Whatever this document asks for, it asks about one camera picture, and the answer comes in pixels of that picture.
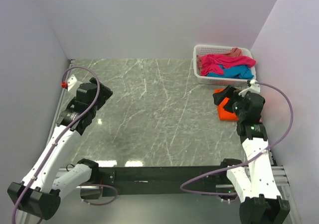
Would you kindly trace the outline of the magenta pink t-shirt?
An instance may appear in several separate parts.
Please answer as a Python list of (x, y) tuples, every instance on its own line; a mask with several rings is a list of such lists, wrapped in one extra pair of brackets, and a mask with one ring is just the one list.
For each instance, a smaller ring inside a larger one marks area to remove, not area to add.
[(208, 73), (224, 75), (224, 71), (219, 65), (221, 65), (225, 69), (240, 65), (245, 65), (248, 68), (252, 68), (256, 65), (256, 60), (248, 56), (227, 57), (222, 54), (207, 54), (202, 56), (200, 59), (201, 76), (206, 76)]

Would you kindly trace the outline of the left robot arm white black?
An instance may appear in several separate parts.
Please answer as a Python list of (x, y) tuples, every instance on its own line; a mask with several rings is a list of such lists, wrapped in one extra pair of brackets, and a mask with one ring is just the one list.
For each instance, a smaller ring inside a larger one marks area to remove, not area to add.
[(61, 86), (73, 95), (73, 99), (60, 114), (52, 137), (36, 164), (20, 182), (12, 182), (7, 189), (15, 210), (41, 220), (51, 219), (61, 201), (76, 187), (101, 181), (99, 164), (89, 159), (81, 159), (59, 178), (56, 175), (72, 147), (113, 92), (94, 77), (82, 83), (72, 75)]

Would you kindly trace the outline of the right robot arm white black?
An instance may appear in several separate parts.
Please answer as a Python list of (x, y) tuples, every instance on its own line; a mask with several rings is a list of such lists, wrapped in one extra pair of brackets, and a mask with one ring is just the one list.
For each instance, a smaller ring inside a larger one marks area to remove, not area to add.
[(225, 99), (224, 110), (237, 117), (237, 134), (245, 151), (249, 172), (238, 161), (224, 160), (219, 179), (232, 183), (240, 199), (239, 216), (243, 224), (282, 224), (290, 212), (289, 201), (284, 200), (272, 172), (268, 136), (261, 122), (265, 99), (250, 90), (227, 86), (213, 94), (218, 106)]

